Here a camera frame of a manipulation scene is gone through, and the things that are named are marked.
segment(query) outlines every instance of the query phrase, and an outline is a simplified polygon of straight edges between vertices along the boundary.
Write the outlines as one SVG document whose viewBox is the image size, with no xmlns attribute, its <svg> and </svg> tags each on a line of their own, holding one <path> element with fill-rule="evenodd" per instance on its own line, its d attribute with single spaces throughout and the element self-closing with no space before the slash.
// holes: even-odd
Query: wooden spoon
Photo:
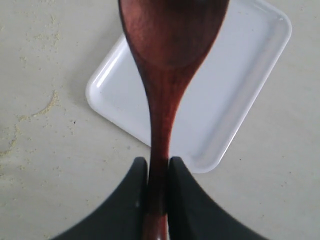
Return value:
<svg viewBox="0 0 320 240">
<path fill-rule="evenodd" d="M 175 114 L 217 37 L 229 0 L 118 0 L 118 4 L 150 111 L 151 156 L 142 238 L 165 240 L 166 176 Z"/>
</svg>

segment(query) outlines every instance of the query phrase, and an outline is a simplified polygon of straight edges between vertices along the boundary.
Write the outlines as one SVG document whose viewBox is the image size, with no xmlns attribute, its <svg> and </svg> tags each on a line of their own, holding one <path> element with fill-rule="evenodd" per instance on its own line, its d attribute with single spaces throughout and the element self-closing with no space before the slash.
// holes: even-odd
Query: white plastic tray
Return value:
<svg viewBox="0 0 320 240">
<path fill-rule="evenodd" d="M 187 88 L 170 155 L 193 173 L 215 168 L 291 36 L 288 17 L 262 0 L 231 0 L 220 33 Z M 122 35 L 91 77 L 89 105 L 150 146 L 144 87 Z"/>
</svg>

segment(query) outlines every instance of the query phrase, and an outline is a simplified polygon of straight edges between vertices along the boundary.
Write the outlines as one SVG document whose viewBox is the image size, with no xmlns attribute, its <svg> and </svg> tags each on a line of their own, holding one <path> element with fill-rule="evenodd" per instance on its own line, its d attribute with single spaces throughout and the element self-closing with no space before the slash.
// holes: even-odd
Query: countertop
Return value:
<svg viewBox="0 0 320 240">
<path fill-rule="evenodd" d="M 320 238 L 320 3 L 269 0 L 292 36 L 207 193 L 273 240 Z M 96 114 L 86 84 L 122 33 L 117 1 L 0 1 L 0 239 L 49 239 L 149 148 Z"/>
</svg>

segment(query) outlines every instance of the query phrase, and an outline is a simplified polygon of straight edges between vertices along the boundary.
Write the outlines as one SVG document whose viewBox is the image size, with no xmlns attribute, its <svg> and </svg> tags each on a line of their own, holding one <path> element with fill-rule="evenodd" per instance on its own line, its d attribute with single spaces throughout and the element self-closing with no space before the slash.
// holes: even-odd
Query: beige surface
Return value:
<svg viewBox="0 0 320 240">
<path fill-rule="evenodd" d="M 220 165 L 195 177 L 259 233 L 319 239 L 320 3 L 269 2 L 291 40 Z M 148 157 L 85 99 L 120 33 L 117 1 L 0 1 L 0 239 L 60 233 Z"/>
</svg>

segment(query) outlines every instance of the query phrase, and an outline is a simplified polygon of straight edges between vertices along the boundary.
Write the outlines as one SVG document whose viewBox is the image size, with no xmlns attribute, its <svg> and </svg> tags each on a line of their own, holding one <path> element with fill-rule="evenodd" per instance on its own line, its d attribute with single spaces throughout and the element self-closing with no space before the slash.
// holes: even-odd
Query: reddish-brown wood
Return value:
<svg viewBox="0 0 320 240">
<path fill-rule="evenodd" d="M 150 111 L 151 157 L 143 240 L 165 240 L 171 129 L 185 89 L 217 37 L 229 0 L 118 1 L 124 34 Z"/>
</svg>

